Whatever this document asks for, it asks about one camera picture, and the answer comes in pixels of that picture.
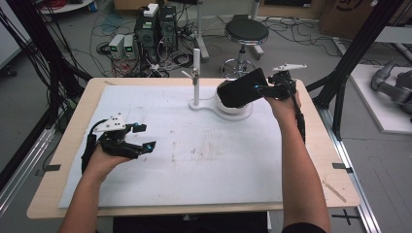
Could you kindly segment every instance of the hand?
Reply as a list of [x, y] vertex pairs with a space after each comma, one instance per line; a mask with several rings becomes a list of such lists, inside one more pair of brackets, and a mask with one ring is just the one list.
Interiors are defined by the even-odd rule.
[[116, 166], [129, 160], [131, 159], [126, 157], [111, 156], [100, 145], [97, 145], [83, 176], [93, 179], [95, 182], [103, 183], [107, 175]]
[[[271, 97], [264, 97], [264, 99], [269, 103], [270, 107], [272, 107], [273, 116], [276, 117], [280, 125], [288, 122], [293, 122], [295, 124], [296, 112], [291, 98], [285, 100], [276, 100]], [[295, 99], [297, 105], [300, 108], [300, 99], [298, 92], [296, 92], [295, 94]]]

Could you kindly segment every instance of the stool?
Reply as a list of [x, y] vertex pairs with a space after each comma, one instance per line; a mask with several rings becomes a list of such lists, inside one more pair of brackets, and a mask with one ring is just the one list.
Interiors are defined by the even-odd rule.
[[222, 75], [226, 78], [236, 79], [255, 70], [256, 67], [244, 57], [245, 47], [263, 44], [269, 36], [267, 27], [252, 19], [239, 18], [226, 25], [224, 34], [229, 40], [242, 45], [242, 47], [237, 59], [229, 59], [222, 65]]

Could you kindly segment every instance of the black post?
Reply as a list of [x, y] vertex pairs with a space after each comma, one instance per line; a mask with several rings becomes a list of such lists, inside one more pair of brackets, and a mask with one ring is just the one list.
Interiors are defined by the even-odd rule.
[[380, 0], [336, 68], [328, 76], [306, 87], [308, 91], [312, 91], [324, 86], [313, 99], [315, 105], [323, 109], [327, 109], [330, 101], [337, 95], [332, 129], [338, 140], [341, 140], [340, 122], [346, 81], [402, 3], [403, 0]]

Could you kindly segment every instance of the round white base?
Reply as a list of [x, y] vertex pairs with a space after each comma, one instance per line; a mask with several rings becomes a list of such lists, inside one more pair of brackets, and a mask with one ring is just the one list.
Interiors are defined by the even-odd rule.
[[240, 121], [240, 120], [246, 119], [247, 117], [251, 115], [252, 110], [254, 108], [253, 103], [250, 103], [244, 107], [245, 110], [242, 113], [236, 114], [236, 115], [230, 115], [230, 114], [223, 112], [222, 110], [218, 108], [215, 97], [211, 97], [209, 99], [199, 99], [199, 105], [197, 106], [194, 105], [194, 100], [190, 100], [189, 106], [191, 109], [195, 111], [199, 111], [199, 110], [212, 111], [213, 113], [215, 113], [216, 116], [222, 119], [228, 120], [228, 121]]

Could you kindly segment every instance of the person's left hand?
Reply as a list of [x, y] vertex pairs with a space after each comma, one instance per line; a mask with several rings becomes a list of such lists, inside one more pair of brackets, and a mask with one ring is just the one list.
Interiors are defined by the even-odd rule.
[[116, 166], [130, 160], [130, 158], [126, 157], [111, 156], [107, 154], [100, 145], [97, 145], [83, 176], [103, 183], [107, 175], [109, 175]]

